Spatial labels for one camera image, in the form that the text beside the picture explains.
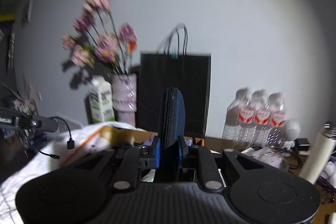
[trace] red and white label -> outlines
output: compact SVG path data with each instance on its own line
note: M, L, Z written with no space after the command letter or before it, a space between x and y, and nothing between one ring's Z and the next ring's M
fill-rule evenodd
M268 124L270 112L265 110L257 110L254 116L254 122L258 124Z
M271 115L271 126L282 127L285 122L285 115L282 113L273 112Z
M238 114L238 121L243 123L252 123L254 109L241 107Z

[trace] pink vase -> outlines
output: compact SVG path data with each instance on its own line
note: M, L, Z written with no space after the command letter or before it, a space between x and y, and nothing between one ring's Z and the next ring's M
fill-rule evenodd
M118 121L135 126L137 111L137 76L112 76L113 108L118 111Z

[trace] orange stripe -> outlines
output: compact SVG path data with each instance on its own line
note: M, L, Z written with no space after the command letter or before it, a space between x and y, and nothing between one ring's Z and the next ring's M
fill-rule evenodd
M99 128L96 132L94 132L93 134L91 134L89 137L86 138L86 140L75 149L75 151L73 153L71 153L70 155L68 155L68 157L59 165L59 167L63 167L65 165L67 165L69 163L69 161L82 149L84 148L86 145L88 145L88 143L98 134L100 134L100 131L103 127Z

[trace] flower bouquet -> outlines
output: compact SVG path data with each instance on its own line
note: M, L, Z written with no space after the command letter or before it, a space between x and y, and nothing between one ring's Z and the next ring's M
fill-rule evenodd
M137 48L137 36L127 23L117 32L110 1L85 0L81 17L73 23L78 35L63 35L62 43L65 49L71 50L70 59L75 65L93 68L95 62L100 62L113 74L113 102L118 111L118 120L134 125L134 112L137 110L136 76L128 75L128 72ZM109 24L104 22L105 17L109 18Z

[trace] white carton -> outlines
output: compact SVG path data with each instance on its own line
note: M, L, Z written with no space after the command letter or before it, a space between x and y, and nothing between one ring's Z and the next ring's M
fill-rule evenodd
M111 84L104 77L94 75L90 85L90 108L93 123L115 121Z

